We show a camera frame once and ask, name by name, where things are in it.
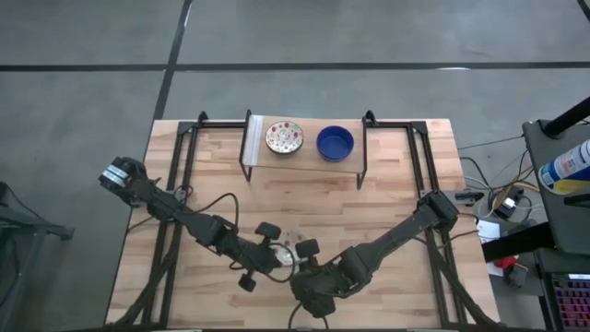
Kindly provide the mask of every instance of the wooden tabletop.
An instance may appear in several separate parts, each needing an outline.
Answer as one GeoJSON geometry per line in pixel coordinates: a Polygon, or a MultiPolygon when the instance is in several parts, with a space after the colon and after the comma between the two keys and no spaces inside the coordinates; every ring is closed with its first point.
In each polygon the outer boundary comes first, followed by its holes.
{"type": "MultiPolygon", "coordinates": [[[[441,188],[463,189],[450,121],[426,122],[441,188]]],[[[161,177],[161,187],[168,176],[177,124],[156,121],[149,141],[147,174],[161,177]]],[[[418,196],[405,130],[368,129],[369,170],[359,191],[354,177],[335,172],[255,169],[248,184],[238,163],[241,140],[240,129],[199,131],[191,179],[195,194],[188,199],[188,206],[200,208],[226,192],[235,193],[240,199],[240,235],[247,239],[259,242],[254,229],[262,221],[271,222],[283,233],[317,239],[321,249],[318,260],[323,263],[350,245],[374,240],[408,217],[416,206],[418,196]]],[[[423,157],[421,165],[427,176],[423,157]]],[[[209,212],[233,220],[233,202],[222,200],[209,212]]],[[[144,209],[136,210],[130,225],[147,215],[144,209]]],[[[126,237],[107,321],[120,317],[145,286],[157,225],[151,221],[126,237]]],[[[461,217],[451,235],[474,229],[473,219],[461,217]]],[[[457,238],[452,246],[459,278],[467,291],[487,315],[498,320],[477,235],[457,238]]],[[[255,274],[257,286],[254,292],[246,292],[238,286],[242,272],[229,270],[229,263],[227,257],[211,254],[183,232],[170,327],[287,327],[296,305],[289,285],[255,274]]],[[[288,271],[282,268],[273,274],[279,278],[287,276],[288,271]]],[[[445,287],[447,306],[453,312],[450,291],[445,287]]],[[[154,319],[159,315],[161,292],[158,296],[154,319]]],[[[346,300],[336,299],[336,312],[327,319],[331,328],[436,327],[436,308],[426,248],[410,241],[385,258],[363,291],[346,300]]],[[[296,314],[293,326],[324,327],[321,320],[303,310],[296,314]]]]}
{"type": "Polygon", "coordinates": [[[246,166],[292,170],[361,173],[363,163],[362,121],[340,119],[303,119],[282,116],[251,115],[242,162],[246,166]],[[288,156],[279,156],[266,146],[266,130],[280,121],[291,121],[303,131],[301,148],[288,156]],[[317,135],[329,125],[346,128],[354,138],[354,148],[340,162],[325,161],[316,147],[317,135]]]}

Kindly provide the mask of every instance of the red object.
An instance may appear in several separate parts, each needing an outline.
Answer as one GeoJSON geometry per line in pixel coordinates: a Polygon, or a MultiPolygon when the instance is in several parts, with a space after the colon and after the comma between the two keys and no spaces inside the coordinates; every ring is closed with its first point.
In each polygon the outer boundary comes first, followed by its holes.
{"type": "Polygon", "coordinates": [[[516,258],[514,258],[514,257],[506,257],[506,258],[497,259],[494,261],[494,265],[496,267],[501,267],[502,269],[507,268],[507,267],[511,267],[514,264],[516,264],[516,258]]]}

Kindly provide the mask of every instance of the patterned plate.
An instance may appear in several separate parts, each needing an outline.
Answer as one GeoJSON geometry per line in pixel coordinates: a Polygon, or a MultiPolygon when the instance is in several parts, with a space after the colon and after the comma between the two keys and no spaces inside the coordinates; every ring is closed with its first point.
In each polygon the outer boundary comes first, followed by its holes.
{"type": "Polygon", "coordinates": [[[303,145],[303,130],[291,121],[272,124],[266,130],[266,146],[279,155],[294,153],[303,145]]]}

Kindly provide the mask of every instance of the floor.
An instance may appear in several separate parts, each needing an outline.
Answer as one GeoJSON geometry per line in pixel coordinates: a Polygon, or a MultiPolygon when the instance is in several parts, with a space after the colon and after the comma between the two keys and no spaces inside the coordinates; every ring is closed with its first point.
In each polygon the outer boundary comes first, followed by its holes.
{"type": "MultiPolygon", "coordinates": [[[[518,136],[522,122],[552,118],[588,96],[590,22],[583,4],[0,1],[0,177],[46,219],[76,227],[70,243],[51,239],[43,248],[20,329],[102,324],[130,210],[97,177],[115,156],[142,159],[154,118],[196,118],[200,111],[243,118],[246,109],[348,118],[373,110],[380,118],[450,118],[459,147],[518,136]],[[179,21],[182,13],[188,15],[179,21]],[[175,64],[264,62],[406,65],[163,71],[175,64]],[[23,72],[14,65],[31,66],[23,72]],[[460,68],[471,65],[487,69],[460,68]]],[[[461,154],[490,179],[524,150],[515,140],[461,154]]],[[[509,181],[516,169],[492,183],[509,181]]],[[[478,176],[472,165],[464,170],[478,176]]],[[[543,326],[534,297],[498,290],[497,301],[508,325],[543,326]]]]}

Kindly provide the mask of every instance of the wooden table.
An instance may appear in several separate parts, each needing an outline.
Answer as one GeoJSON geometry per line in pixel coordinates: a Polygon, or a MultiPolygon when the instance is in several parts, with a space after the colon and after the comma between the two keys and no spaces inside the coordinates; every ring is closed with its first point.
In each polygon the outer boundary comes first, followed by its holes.
{"type": "MultiPolygon", "coordinates": [[[[450,121],[426,121],[442,190],[463,189],[463,172],[450,121]]],[[[168,176],[177,124],[156,121],[147,149],[147,174],[150,178],[161,177],[162,187],[168,176]]],[[[241,139],[241,129],[199,131],[191,181],[195,194],[188,206],[200,208],[221,194],[235,193],[240,199],[240,231],[245,238],[260,241],[254,229],[268,221],[283,232],[297,231],[316,238],[321,249],[318,260],[323,263],[352,244],[377,238],[409,216],[416,206],[418,196],[404,130],[368,130],[369,170],[359,191],[353,177],[332,172],[260,169],[248,184],[238,163],[241,139]]],[[[419,154],[426,176],[422,151],[419,154]]],[[[233,202],[223,200],[209,212],[233,220],[233,202]]],[[[130,225],[147,215],[145,210],[135,211],[130,225]]],[[[157,229],[157,222],[151,221],[127,236],[107,321],[120,317],[146,284],[157,229]]],[[[474,229],[472,218],[461,217],[451,235],[474,229]]],[[[459,278],[467,291],[487,315],[498,320],[477,235],[458,238],[452,246],[459,278]]],[[[183,233],[170,327],[286,328],[296,305],[289,285],[255,274],[256,289],[248,293],[238,286],[242,272],[230,271],[229,263],[227,257],[211,254],[186,231],[183,233]]],[[[282,277],[288,271],[284,268],[273,273],[282,277]]],[[[448,287],[446,294],[447,306],[453,312],[448,287]]],[[[158,319],[159,297],[154,319],[158,319]]],[[[388,256],[363,291],[346,300],[336,299],[336,312],[327,319],[331,328],[439,326],[425,246],[411,241],[388,256]]],[[[293,326],[324,327],[321,320],[303,310],[295,316],[293,326]]]]}

